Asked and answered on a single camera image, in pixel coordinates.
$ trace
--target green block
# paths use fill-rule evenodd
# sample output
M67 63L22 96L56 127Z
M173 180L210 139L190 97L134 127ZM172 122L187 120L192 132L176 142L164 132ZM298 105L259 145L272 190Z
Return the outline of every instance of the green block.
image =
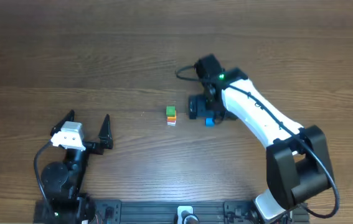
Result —
M176 111L174 106L167 106L166 107L166 116L175 116Z

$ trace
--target tabletop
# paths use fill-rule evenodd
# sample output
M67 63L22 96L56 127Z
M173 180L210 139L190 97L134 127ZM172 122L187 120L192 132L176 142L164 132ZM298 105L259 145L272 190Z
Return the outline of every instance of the tabletop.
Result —
M327 137L339 213L353 223L353 1L0 0L0 222L31 222L42 198L33 159L75 110L87 139L104 116L114 148L91 156L83 190L123 201L251 200L265 150L241 121L189 120L199 83L175 69L215 54L263 96ZM166 123L175 106L175 127ZM39 166L60 161L50 148ZM327 213L332 190L309 200Z

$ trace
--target cable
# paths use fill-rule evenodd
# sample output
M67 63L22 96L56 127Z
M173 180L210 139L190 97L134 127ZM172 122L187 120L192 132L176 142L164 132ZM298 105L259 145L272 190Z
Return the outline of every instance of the cable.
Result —
M47 200L46 194L45 194L45 192L44 192L44 185L43 185L42 181L40 180L40 177L39 177L39 169L38 169L38 158L39 158L39 156L40 156L40 155L45 151L45 149L47 149L51 144L52 144L51 141L48 141L41 149L39 149L39 151L38 151L37 154L35 155L35 158L34 158L34 170L35 170L35 176L37 177L39 190L40 190L40 192L42 193L42 196L44 197L44 201L45 201L45 204L46 204L47 209L48 209L48 211L49 211L49 214L50 214L51 216L54 216L53 209L52 209L52 207L50 206L50 203L49 203L49 201Z
M210 83L210 84L215 84L215 85L218 84L217 82L215 82L213 80L207 80L207 79L201 79L201 78L187 78L187 77L182 77L179 75L181 72L183 72L187 69L190 69L190 68L194 68L194 66L189 65L186 67L182 67L179 70L176 70L176 72L175 72L176 77L181 80L186 80L186 81L191 81L191 82ZM332 191L334 192L334 196L335 196L334 208L332 209L332 211L329 214L321 215L321 214L318 214L318 213L310 210L305 205L301 204L300 206L303 209L305 209L308 213L313 215L314 217L318 217L318 218L331 218L331 217L333 217L337 213L337 211L339 210L339 201L340 201L339 192L338 192L336 183L334 182L334 180L331 177L331 174L328 172L328 170L326 169L326 167L324 166L324 164L322 163L320 158L318 158L318 156L312 151L312 149L304 141L302 141L299 137L297 137L297 135L295 135L294 132L289 130L283 124L283 122L281 122L279 119L277 119L277 117L260 100L258 100L256 97L251 95L250 92L244 91L244 90L237 88L235 86L232 86L230 84L228 84L227 87L232 88L234 90L237 90L240 93L243 93L243 94L247 95L249 98L253 99L255 101L255 104L258 105L258 107L260 107L262 110L265 110L268 113L268 115L276 122L276 124L278 124L280 126L280 128L284 129L288 134L290 134L291 137L295 141L297 141L304 148L304 150L320 165L321 169L324 171L324 174L326 175L327 180L329 181L329 183L332 187Z

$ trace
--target wooden surface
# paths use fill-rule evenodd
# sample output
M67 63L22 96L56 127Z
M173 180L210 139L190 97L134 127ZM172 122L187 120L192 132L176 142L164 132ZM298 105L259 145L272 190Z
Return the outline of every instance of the wooden surface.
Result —
M186 115L198 83L173 71L214 53L280 111L327 136L341 209L353 223L353 1L0 0L0 222L31 222L32 162L70 110L88 139L111 117L112 151L84 189L128 201L249 200L266 189L265 150L240 121ZM179 112L176 127L165 107ZM47 150L40 160L59 161ZM309 201L333 206L328 190Z

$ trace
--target blue block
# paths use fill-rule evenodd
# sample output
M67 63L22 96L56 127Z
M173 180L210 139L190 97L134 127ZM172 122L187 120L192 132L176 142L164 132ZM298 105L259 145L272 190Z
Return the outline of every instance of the blue block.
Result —
M207 127L214 127L215 126L214 119L213 118L206 118L205 125Z

